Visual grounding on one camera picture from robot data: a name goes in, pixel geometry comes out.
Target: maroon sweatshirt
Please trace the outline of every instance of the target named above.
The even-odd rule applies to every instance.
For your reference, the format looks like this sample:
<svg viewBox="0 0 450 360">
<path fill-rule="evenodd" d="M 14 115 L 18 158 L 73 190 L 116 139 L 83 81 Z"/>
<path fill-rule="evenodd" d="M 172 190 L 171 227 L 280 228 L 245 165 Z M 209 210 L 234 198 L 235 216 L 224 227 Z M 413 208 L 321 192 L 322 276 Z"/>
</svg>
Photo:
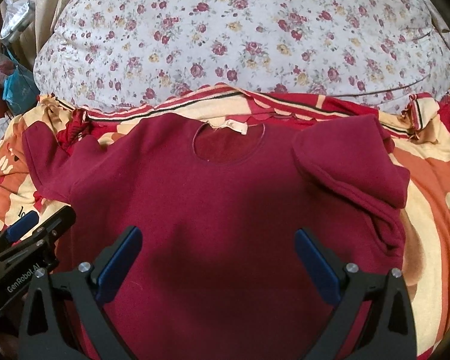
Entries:
<svg viewBox="0 0 450 360">
<path fill-rule="evenodd" d="M 106 306 L 139 359 L 297 359 L 331 311 L 294 252 L 300 227 L 365 271 L 402 266 L 409 173 L 390 161 L 393 142 L 372 115 L 242 136 L 168 114 L 108 147 L 86 136 L 72 155 L 36 122 L 23 146 L 39 193 L 77 212 L 58 247 L 63 269 L 92 261 L 128 225 L 142 230 Z"/>
</svg>

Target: metal bolt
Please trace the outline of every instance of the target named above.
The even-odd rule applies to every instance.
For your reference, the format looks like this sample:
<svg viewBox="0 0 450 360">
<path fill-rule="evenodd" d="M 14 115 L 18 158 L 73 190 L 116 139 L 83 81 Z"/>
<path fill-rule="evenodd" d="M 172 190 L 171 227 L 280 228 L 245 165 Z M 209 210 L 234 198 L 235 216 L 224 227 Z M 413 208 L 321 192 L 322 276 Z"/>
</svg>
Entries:
<svg viewBox="0 0 450 360">
<path fill-rule="evenodd" d="M 356 274 L 359 271 L 359 266 L 356 265 L 354 262 L 349 262 L 346 266 L 345 269 L 347 272 L 351 273 L 351 274 Z"/>
<path fill-rule="evenodd" d="M 47 271 L 45 270 L 45 268 L 38 268 L 35 271 L 35 277 L 36 278 L 41 278 L 41 277 L 45 276 L 46 273 L 47 273 Z"/>
<path fill-rule="evenodd" d="M 394 277 L 394 278 L 401 278 L 402 277 L 402 271 L 400 270 L 400 269 L 398 269 L 398 268 L 393 268 L 392 270 L 391 270 L 391 275 Z"/>
<path fill-rule="evenodd" d="M 92 264 L 89 262 L 81 262 L 78 265 L 78 270 L 82 273 L 90 271 L 90 268 L 92 267 Z"/>
</svg>

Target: colorful blanket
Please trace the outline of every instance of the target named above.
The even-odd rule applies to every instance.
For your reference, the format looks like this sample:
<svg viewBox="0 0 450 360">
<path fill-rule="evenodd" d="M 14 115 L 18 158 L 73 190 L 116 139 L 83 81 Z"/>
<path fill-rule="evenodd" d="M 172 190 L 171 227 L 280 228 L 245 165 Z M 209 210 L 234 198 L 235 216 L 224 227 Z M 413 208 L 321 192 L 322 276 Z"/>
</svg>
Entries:
<svg viewBox="0 0 450 360">
<path fill-rule="evenodd" d="M 225 84 L 204 87 L 158 107 L 104 114 L 75 109 L 53 95 L 42 96 L 36 108 L 12 120 L 0 141 L 0 230 L 30 210 L 41 222 L 63 203 L 37 194 L 23 157 L 21 136 L 37 120 L 56 134 L 62 148 L 93 135 L 102 145 L 116 142 L 144 117 L 174 112 L 232 128 L 274 123 L 301 130 L 321 121 L 375 114 L 394 138 L 391 160 L 410 170 L 406 208 L 403 274 L 412 299 L 420 360 L 426 359 L 450 327 L 450 94 L 440 102 L 429 94 L 410 96 L 401 116 L 384 114 L 323 95 L 261 94 Z"/>
</svg>

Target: round neckline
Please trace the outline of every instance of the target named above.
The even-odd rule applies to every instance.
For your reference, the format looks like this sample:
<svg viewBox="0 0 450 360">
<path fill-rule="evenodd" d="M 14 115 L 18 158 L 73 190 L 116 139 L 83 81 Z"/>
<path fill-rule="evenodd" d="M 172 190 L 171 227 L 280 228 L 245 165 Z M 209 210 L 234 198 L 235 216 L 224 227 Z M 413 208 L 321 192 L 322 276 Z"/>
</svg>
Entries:
<svg viewBox="0 0 450 360">
<path fill-rule="evenodd" d="M 259 124 L 259 125 L 254 125 L 254 126 L 248 126 L 248 127 L 255 127 L 255 126 L 262 126 L 262 133 L 260 135 L 260 137 L 257 139 L 257 141 L 255 142 L 255 144 L 253 145 L 253 147 L 248 150 L 248 152 L 237 158 L 234 159 L 232 161 L 226 161 L 226 162 L 215 162 L 215 161 L 211 161 L 211 160 L 207 160 L 205 158 L 200 157 L 197 154 L 197 151 L 195 149 L 195 142 L 197 140 L 198 135 L 200 134 L 200 132 L 206 128 L 207 126 L 210 126 L 208 123 L 204 122 L 195 132 L 195 134 L 193 135 L 193 139 L 192 139 L 192 144 L 190 146 L 191 148 L 191 152 L 192 152 L 192 156 L 193 158 L 202 164 L 205 164 L 207 166 L 217 166 L 217 167 L 224 167 L 224 166 L 234 166 L 234 165 L 238 165 L 238 164 L 242 164 L 243 162 L 248 161 L 248 159 L 250 159 L 258 150 L 259 148 L 263 145 L 263 142 L 265 141 L 264 136 L 265 136 L 265 124 Z"/>
</svg>

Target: floral bedsheet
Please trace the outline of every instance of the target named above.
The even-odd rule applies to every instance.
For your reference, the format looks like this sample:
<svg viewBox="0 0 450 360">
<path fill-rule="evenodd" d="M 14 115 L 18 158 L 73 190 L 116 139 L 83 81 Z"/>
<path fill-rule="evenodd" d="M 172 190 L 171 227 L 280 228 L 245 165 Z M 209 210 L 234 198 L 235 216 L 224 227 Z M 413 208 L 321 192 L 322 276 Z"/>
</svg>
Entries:
<svg viewBox="0 0 450 360">
<path fill-rule="evenodd" d="M 424 0 L 71 0 L 34 74 L 103 111 L 224 82 L 396 112 L 445 94 L 450 50 Z"/>
</svg>

